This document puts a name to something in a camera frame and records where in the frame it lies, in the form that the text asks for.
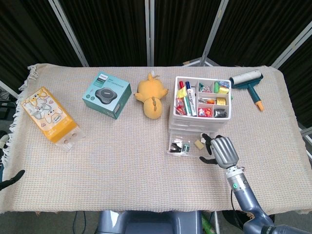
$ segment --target stuffed animal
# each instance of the stuffed animal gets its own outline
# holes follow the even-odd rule
[[[151,73],[148,74],[148,80],[142,80],[138,84],[135,94],[137,100],[143,102],[145,115],[151,119],[157,119],[161,116],[162,105],[160,99],[167,95],[168,89],[165,89],[159,79],[155,79]]]

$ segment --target beige woven tablecloth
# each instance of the beige woven tablecloth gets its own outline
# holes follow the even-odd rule
[[[225,79],[255,68],[31,66],[20,99],[45,86],[85,132],[65,152],[43,137],[20,107],[12,126],[3,179],[25,169],[22,179],[0,192],[0,211],[231,209],[225,170],[198,158],[177,157],[168,148],[169,105],[176,76]],[[312,208],[312,171],[282,73],[259,67],[256,91],[233,90],[232,119],[219,131],[229,136],[246,177],[269,214]],[[127,80],[133,93],[148,72],[160,75],[168,95],[158,120],[143,114],[133,96],[117,120],[88,108],[82,95],[99,71]]]

